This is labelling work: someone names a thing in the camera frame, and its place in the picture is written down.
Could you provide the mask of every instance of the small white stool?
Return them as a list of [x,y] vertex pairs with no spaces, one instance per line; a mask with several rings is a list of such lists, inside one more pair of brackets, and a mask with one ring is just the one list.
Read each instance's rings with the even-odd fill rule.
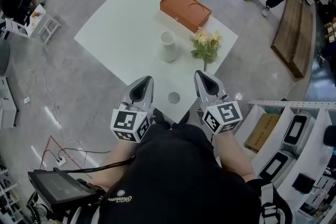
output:
[[35,18],[30,16],[29,25],[25,25],[27,35],[30,38],[34,38],[34,36],[42,37],[42,35],[46,32],[47,37],[45,41],[42,41],[44,44],[46,44],[56,32],[57,28],[61,26],[61,24],[52,18],[49,14],[47,14],[46,10],[41,5],[38,5],[34,11],[40,13],[41,15],[38,17],[35,16]]

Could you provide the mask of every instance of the wooden board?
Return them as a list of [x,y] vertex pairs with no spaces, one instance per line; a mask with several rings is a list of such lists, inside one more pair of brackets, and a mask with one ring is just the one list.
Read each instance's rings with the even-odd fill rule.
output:
[[287,0],[283,11],[271,49],[288,66],[296,51],[302,4],[298,0]]
[[312,29],[312,13],[308,6],[303,5],[299,39],[294,57],[290,61],[290,70],[296,78],[303,78],[307,72],[311,51]]

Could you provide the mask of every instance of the gray tiled floor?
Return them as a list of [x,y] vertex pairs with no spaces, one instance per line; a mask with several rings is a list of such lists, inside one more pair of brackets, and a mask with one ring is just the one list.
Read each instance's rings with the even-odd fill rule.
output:
[[[40,163],[32,147],[41,156],[50,135],[62,147],[78,148],[74,140],[64,142],[76,137],[84,148],[92,151],[109,150],[116,143],[109,130],[110,119],[125,85],[74,41],[75,34],[104,1],[47,0],[45,8],[62,23],[47,47],[10,36],[7,76],[20,113],[17,127],[0,132],[0,153],[20,183],[23,200],[33,191],[26,173],[39,168]],[[260,13],[265,0],[199,1],[239,36],[217,73],[229,94],[234,97],[240,92],[244,100],[283,98],[293,79],[269,46],[284,5],[276,7],[265,19]],[[61,111],[58,120],[63,138],[50,117],[54,104],[45,90],[45,79],[55,106]],[[23,107],[24,96],[30,94],[31,103]],[[96,162],[103,158],[99,154],[90,156]],[[48,169],[56,166],[50,154],[45,162]]]

